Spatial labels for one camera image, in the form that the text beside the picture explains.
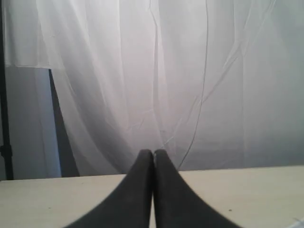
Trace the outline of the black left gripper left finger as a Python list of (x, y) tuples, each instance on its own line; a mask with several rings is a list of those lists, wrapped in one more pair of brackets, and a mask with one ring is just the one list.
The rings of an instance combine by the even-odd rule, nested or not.
[(140, 150), (119, 185), (68, 228), (148, 228), (153, 190), (153, 155)]

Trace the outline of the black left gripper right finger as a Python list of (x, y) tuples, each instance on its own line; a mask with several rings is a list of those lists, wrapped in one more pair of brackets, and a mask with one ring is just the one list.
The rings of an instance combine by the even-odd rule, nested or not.
[(154, 214), (158, 228), (233, 228), (180, 176), (165, 150), (154, 152)]

